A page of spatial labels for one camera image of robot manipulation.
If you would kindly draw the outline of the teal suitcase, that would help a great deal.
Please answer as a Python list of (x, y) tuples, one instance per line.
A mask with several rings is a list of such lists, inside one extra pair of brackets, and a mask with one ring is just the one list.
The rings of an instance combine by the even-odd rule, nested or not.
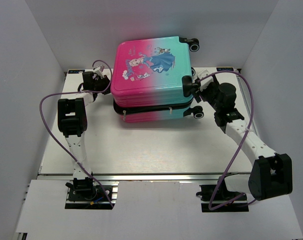
[(121, 43), (111, 78), (114, 111), (126, 123), (204, 116), (192, 107), (197, 85), (190, 52), (200, 48), (196, 38), (179, 36)]

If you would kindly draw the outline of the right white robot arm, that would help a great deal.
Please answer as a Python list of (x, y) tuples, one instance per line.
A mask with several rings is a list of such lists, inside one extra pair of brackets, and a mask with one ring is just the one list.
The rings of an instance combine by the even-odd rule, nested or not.
[(212, 73), (196, 81), (199, 88), (196, 99), (209, 103), (214, 109), (216, 125), (236, 144), (251, 163), (249, 174), (230, 173), (229, 164), (218, 179), (214, 189), (222, 199), (230, 199), (234, 194), (250, 194), (257, 201), (288, 195), (293, 191), (292, 159), (268, 147), (250, 127), (253, 117), (245, 121), (235, 107), (236, 88), (230, 83), (219, 83)]

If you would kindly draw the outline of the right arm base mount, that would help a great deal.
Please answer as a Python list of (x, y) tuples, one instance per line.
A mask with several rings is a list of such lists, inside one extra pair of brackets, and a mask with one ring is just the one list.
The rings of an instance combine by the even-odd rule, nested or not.
[[(236, 212), (249, 212), (249, 207), (246, 206), (248, 203), (247, 201), (247, 196), (243, 195), (242, 197), (238, 198), (237, 200), (225, 204), (224, 206), (215, 209), (215, 210), (210, 210), (209, 209), (209, 202), (211, 199), (211, 196), (215, 190), (216, 185), (215, 184), (203, 184), (200, 185), (200, 191), (196, 193), (197, 197), (200, 197), (201, 200), (201, 211), (203, 213), (236, 213)], [(212, 207), (216, 207), (224, 202), (227, 202), (238, 195), (240, 195), (240, 192), (229, 192), (226, 189), (221, 191), (218, 189), (213, 202), (212, 202)]]

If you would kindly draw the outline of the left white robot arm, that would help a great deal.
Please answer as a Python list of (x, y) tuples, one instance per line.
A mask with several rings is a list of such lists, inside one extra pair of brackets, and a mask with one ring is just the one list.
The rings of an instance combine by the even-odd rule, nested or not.
[(87, 160), (85, 147), (85, 131), (88, 127), (86, 106), (97, 98), (97, 92), (110, 93), (110, 80), (101, 70), (95, 68), (82, 73), (83, 82), (80, 91), (71, 98), (58, 100), (58, 129), (64, 135), (70, 153), (74, 156), (73, 183), (67, 184), (76, 194), (91, 200), (97, 195), (97, 187), (93, 179), (91, 167)]

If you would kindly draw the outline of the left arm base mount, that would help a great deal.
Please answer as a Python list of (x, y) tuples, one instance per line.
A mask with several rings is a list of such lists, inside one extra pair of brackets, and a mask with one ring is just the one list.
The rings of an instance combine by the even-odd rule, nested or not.
[(104, 185), (105, 191), (100, 185), (93, 185), (91, 189), (76, 191), (71, 182), (67, 182), (68, 188), (65, 209), (67, 210), (112, 210), (113, 186)]

